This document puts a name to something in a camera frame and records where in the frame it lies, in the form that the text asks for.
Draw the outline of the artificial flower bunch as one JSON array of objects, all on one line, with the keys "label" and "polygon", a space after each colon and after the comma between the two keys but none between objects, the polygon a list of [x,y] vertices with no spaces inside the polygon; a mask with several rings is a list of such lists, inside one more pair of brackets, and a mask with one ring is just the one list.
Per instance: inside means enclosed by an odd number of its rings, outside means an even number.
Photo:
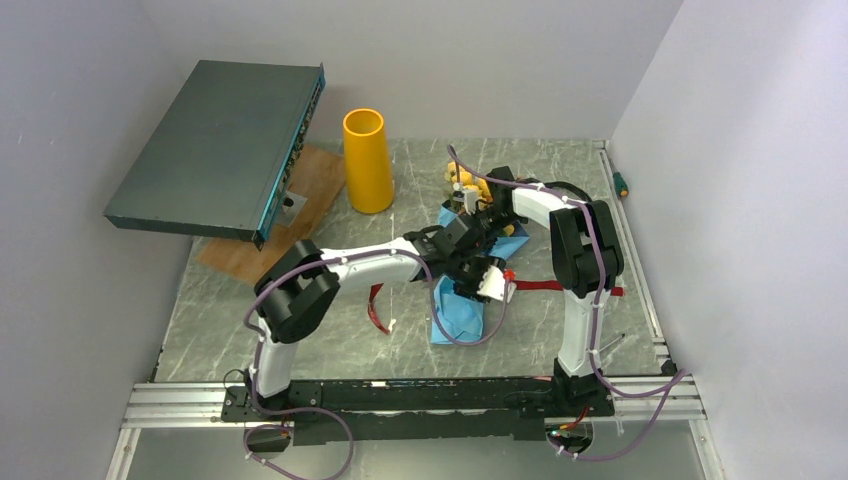
[{"label": "artificial flower bunch", "polygon": [[447,165],[444,178],[448,182],[447,199],[442,204],[444,213],[449,212],[452,218],[469,217],[488,235],[517,234],[517,221],[510,219],[504,200],[495,197],[486,180],[453,163]]}]

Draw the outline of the blue wrapping paper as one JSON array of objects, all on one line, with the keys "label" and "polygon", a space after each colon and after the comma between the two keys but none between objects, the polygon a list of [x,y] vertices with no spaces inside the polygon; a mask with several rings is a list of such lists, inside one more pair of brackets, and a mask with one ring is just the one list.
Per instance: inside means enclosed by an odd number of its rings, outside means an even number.
[{"label": "blue wrapping paper", "polygon": [[[509,259],[529,240],[524,227],[516,224],[517,234],[513,237],[499,237],[490,250],[490,254],[503,260]],[[454,281],[443,275],[433,290],[437,320],[431,321],[430,343],[449,345],[449,337],[460,343],[477,345],[494,336],[509,316],[500,311],[498,321],[487,334],[484,334],[484,304],[480,301],[460,296],[454,292]]]}]

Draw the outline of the red ribbon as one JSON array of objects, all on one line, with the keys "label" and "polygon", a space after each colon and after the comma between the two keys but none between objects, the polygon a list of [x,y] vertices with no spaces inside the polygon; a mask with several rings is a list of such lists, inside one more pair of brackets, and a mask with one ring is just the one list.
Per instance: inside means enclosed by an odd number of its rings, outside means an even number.
[{"label": "red ribbon", "polygon": [[[562,291],[563,290],[563,287],[556,280],[545,280],[545,281],[515,280],[515,281],[512,282],[512,284],[516,287],[517,290],[530,290],[530,291],[533,291],[533,290]],[[378,330],[380,330],[382,333],[384,333],[385,335],[389,335],[391,333],[391,328],[386,327],[385,325],[382,324],[382,322],[379,319],[379,316],[376,312],[375,306],[374,306],[374,300],[375,300],[376,296],[378,295],[378,293],[379,293],[379,291],[381,290],[382,287],[383,287],[382,284],[376,284],[376,285],[373,285],[370,288],[370,293],[369,293],[369,297],[368,297],[368,304],[367,304],[367,313],[368,313],[368,317],[370,318],[370,320],[374,324],[374,326]]]}]

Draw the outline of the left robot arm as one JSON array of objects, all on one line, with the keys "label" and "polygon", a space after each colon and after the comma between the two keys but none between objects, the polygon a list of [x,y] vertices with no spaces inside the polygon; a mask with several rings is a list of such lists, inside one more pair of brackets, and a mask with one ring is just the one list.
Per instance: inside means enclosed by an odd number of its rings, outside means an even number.
[{"label": "left robot arm", "polygon": [[447,277],[461,296],[508,303],[515,286],[504,261],[487,253],[495,241],[493,230],[460,215],[447,226],[428,226],[366,247],[332,250],[311,240],[297,242],[257,282],[244,319],[258,335],[258,352],[248,368],[248,407],[264,420],[285,411],[298,343],[318,328],[342,292]]}]

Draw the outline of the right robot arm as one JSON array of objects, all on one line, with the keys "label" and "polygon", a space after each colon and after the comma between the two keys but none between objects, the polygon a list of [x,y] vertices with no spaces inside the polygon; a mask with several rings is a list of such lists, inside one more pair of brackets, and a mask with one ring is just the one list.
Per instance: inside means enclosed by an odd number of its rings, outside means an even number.
[{"label": "right robot arm", "polygon": [[599,342],[605,304],[623,272],[610,208],[602,201],[571,198],[543,183],[518,182],[507,167],[483,179],[496,207],[550,234],[551,265],[565,298],[551,401],[560,413],[574,415],[610,394],[600,369]]}]

